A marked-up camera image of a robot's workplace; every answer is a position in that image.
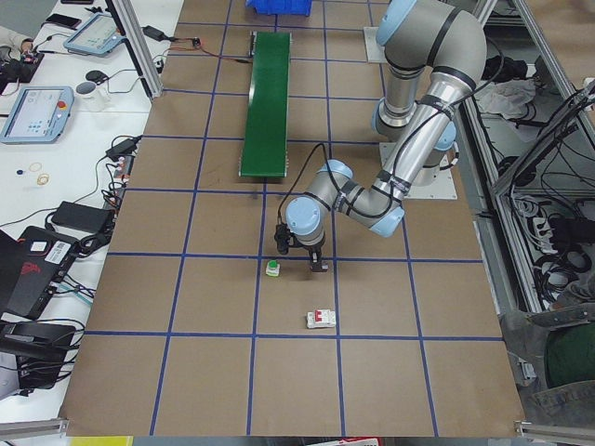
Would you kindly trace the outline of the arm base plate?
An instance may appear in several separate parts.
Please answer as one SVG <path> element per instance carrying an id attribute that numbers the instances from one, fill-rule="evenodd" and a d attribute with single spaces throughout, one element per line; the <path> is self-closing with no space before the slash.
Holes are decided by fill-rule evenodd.
<path id="1" fill-rule="evenodd" d="M 398 178 L 411 183 L 406 199 L 456 201 L 457 193 L 453 179 L 453 166 L 458 158 L 458 148 L 453 143 L 449 149 L 434 151 L 430 157 L 430 164 L 421 163 L 419 156 L 405 158 L 405 163 L 396 160 Z"/>
<path id="2" fill-rule="evenodd" d="M 369 63 L 386 63 L 384 47 L 377 42 L 378 27 L 363 27 L 364 45 Z"/>

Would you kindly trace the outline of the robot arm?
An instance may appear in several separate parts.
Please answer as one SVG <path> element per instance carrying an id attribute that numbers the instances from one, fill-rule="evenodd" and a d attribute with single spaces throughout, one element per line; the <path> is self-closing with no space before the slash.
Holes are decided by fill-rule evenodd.
<path id="1" fill-rule="evenodd" d="M 376 131 L 394 143 L 370 188 L 351 169 L 327 160 L 309 187 L 278 212 L 274 240 L 285 255 L 302 248 L 311 271 L 325 272 L 324 220 L 336 211 L 382 237 L 401 223 L 403 199 L 436 158 L 440 137 L 459 103 L 480 82 L 486 60 L 483 26 L 468 11 L 441 1 L 392 1 L 377 29 L 390 68 L 386 95 L 375 110 Z"/>

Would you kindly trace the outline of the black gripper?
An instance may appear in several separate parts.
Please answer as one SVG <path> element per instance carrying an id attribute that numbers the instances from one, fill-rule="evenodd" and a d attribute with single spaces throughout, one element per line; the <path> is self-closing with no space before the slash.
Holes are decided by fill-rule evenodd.
<path id="1" fill-rule="evenodd" d="M 322 248 L 325 242 L 325 236 L 322 235 L 316 241 L 303 242 L 296 234 L 290 237 L 289 247 L 293 249 L 304 249 L 309 255 L 309 265 L 312 272 L 327 272 L 327 262 L 322 261 Z"/>

